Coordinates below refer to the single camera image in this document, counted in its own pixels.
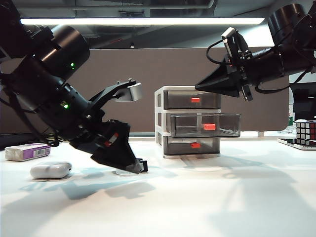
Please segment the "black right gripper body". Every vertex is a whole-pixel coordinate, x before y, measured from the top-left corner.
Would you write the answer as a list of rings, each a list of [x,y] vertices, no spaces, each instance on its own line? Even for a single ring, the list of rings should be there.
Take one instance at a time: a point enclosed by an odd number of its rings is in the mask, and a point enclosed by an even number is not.
[[[239,97],[241,92],[245,101],[252,101],[253,97],[250,90],[250,82],[243,66],[235,66],[232,64],[229,55],[225,55],[225,61],[229,63],[226,66],[229,84],[229,96]]]

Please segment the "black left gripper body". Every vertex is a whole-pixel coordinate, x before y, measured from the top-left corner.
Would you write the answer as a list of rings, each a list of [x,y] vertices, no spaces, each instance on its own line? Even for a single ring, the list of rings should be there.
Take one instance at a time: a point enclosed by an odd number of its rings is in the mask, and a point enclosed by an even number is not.
[[[99,147],[127,144],[130,125],[119,120],[111,119],[97,126],[96,131],[88,131],[70,141],[70,145],[77,150],[92,154]]]

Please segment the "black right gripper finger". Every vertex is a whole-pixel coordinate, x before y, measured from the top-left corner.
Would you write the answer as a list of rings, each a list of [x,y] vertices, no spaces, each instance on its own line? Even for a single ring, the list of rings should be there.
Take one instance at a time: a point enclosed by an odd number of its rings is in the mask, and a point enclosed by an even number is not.
[[[227,95],[231,97],[239,97],[239,90],[232,79],[205,79],[195,85],[195,89]]]
[[[230,87],[234,86],[234,82],[229,78],[229,72],[231,68],[234,66],[232,64],[229,65],[221,65],[211,74],[203,78],[200,82],[198,82],[195,87]]]

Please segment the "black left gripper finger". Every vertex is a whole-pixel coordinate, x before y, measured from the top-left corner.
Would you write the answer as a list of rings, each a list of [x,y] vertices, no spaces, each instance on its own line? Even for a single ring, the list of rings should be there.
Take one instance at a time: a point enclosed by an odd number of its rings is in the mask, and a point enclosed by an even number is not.
[[[128,165],[134,164],[136,160],[128,143],[112,145],[110,147],[99,147],[92,154],[91,158],[99,164],[121,170],[125,170]]]
[[[131,172],[131,173],[140,173],[141,172],[141,163],[139,159],[136,159],[134,164],[128,165],[125,168],[125,171]]]

